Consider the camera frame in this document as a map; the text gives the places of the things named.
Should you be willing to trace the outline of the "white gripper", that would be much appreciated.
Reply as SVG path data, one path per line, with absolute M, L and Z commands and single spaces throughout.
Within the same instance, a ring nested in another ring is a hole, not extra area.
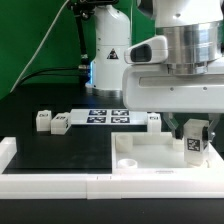
M 173 113 L 210 113 L 208 141 L 224 113 L 224 64 L 211 63 L 200 75 L 170 75 L 165 64 L 132 65 L 123 75 L 123 102 L 132 111 L 165 112 L 172 137 L 183 139 Z

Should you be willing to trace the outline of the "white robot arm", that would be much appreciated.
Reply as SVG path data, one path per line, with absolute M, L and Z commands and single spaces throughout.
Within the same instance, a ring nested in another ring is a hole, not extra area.
M 212 131 L 224 113 L 224 0 L 137 0 L 155 20 L 155 36 L 126 49 L 122 88 L 126 108 L 161 112 L 172 130 L 175 113 L 207 113 Z

